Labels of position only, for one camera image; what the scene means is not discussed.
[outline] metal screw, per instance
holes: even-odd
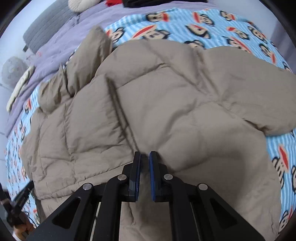
[[[84,185],[83,185],[83,189],[84,190],[89,190],[89,189],[91,189],[91,187],[92,187],[92,184],[90,184],[90,183],[85,183]]]
[[[166,180],[172,180],[173,179],[173,175],[171,175],[171,174],[165,174],[163,176],[163,178],[166,179]]]
[[[118,180],[120,180],[120,181],[124,181],[124,180],[126,179],[126,175],[124,175],[124,174],[120,174],[117,178],[118,178]]]
[[[205,190],[207,190],[207,184],[201,183],[198,185],[198,188],[202,191],[205,191]]]

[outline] monkey print blanket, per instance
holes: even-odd
[[[113,47],[133,39],[167,39],[204,49],[233,46],[275,66],[291,71],[276,46],[247,19],[222,10],[193,12],[173,8],[149,14],[125,16],[105,29]],[[296,206],[296,132],[266,137],[267,150],[281,184],[283,230]]]

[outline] floor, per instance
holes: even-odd
[[[55,0],[32,0],[11,22],[0,38],[0,71],[5,61],[11,56],[16,56],[30,64],[30,51],[23,52],[25,46],[23,34],[30,24]],[[259,0],[208,0],[220,9],[246,17],[254,22],[261,31],[270,38],[276,23],[276,17]],[[3,135],[8,118],[6,103],[12,90],[1,86],[0,77],[0,182],[6,185],[6,167],[3,150],[7,139]]]

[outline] gray quilted cushion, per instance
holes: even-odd
[[[56,0],[24,33],[26,45],[36,54],[39,48],[74,15],[68,7],[68,0]]]

